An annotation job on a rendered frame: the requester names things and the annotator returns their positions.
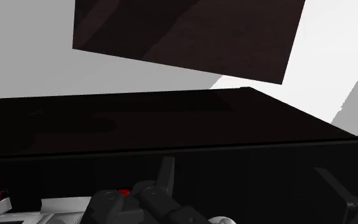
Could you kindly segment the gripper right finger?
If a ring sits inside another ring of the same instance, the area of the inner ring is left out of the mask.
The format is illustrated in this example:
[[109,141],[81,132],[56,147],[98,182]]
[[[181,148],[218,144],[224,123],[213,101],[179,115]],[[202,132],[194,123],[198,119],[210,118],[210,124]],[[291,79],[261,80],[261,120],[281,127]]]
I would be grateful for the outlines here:
[[358,224],[358,197],[353,196],[329,171],[315,167],[319,186],[313,201],[326,224]]

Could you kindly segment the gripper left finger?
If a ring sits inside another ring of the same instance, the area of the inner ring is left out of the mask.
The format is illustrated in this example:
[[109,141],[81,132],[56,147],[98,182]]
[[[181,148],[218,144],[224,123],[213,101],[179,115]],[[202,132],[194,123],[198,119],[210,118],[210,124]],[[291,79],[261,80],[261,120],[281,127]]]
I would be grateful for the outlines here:
[[101,190],[90,199],[81,224],[211,224],[191,206],[172,198],[175,158],[162,160],[156,181],[140,181],[127,196]]

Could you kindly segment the white round object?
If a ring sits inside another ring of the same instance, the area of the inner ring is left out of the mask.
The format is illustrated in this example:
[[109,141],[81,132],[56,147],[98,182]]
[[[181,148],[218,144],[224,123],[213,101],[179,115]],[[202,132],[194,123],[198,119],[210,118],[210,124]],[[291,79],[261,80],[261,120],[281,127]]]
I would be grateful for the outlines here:
[[209,219],[212,224],[236,224],[234,220],[225,216],[216,216]]

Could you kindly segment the dark wooden table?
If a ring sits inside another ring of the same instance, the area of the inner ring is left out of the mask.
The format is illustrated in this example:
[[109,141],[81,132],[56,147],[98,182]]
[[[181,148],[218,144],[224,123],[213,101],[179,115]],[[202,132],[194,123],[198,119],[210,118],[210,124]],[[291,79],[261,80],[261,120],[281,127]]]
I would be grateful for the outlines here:
[[237,224],[342,224],[358,197],[358,136],[253,88],[0,98],[0,190],[15,212],[156,180],[176,161],[172,196]]

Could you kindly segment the white flat box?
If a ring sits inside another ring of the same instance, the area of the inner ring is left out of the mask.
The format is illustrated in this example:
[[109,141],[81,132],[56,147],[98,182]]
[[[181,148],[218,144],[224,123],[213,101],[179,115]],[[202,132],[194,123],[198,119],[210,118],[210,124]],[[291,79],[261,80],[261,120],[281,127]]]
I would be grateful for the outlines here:
[[41,210],[22,224],[79,224],[91,197],[41,200]]

